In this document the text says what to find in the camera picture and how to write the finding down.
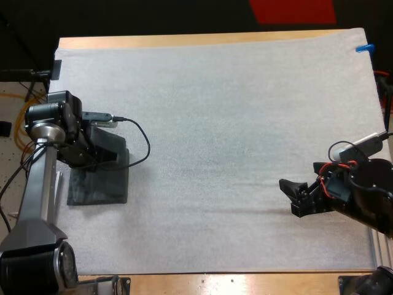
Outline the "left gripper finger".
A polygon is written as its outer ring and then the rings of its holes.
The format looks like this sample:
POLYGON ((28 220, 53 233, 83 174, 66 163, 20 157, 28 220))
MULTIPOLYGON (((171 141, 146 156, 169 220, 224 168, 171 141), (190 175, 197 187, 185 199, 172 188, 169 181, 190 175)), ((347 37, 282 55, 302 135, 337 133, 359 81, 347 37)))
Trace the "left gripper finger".
POLYGON ((124 163, 126 161, 125 138, 93 127, 91 142, 95 147, 96 159, 99 163, 124 163))

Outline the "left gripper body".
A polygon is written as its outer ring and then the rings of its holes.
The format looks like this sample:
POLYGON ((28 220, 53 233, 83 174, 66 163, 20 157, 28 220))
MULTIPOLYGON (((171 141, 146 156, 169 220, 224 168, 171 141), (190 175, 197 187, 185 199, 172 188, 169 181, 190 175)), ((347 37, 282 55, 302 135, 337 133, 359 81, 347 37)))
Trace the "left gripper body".
POLYGON ((56 145, 57 159, 73 168, 94 168, 96 150, 83 126, 78 126, 75 133, 63 126, 58 128, 64 133, 64 141, 56 145))

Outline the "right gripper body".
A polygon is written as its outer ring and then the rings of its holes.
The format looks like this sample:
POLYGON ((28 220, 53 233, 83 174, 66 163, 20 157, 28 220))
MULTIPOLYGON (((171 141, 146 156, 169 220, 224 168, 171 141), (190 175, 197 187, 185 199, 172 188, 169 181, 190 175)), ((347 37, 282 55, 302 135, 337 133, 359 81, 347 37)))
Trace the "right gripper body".
POLYGON ((319 213, 337 211, 349 218, 358 217, 349 188, 349 173, 357 166, 348 162, 314 162, 315 182, 308 184, 308 196, 300 203, 291 202, 292 214, 299 218, 319 213))

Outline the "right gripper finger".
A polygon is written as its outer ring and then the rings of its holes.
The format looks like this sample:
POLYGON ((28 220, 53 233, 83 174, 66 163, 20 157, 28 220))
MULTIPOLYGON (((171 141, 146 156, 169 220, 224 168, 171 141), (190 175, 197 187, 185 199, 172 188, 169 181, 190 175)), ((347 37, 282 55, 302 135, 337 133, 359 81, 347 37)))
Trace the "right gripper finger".
POLYGON ((296 183, 287 179, 280 179, 279 188, 293 203, 300 203, 304 198, 308 196, 307 183, 296 183))

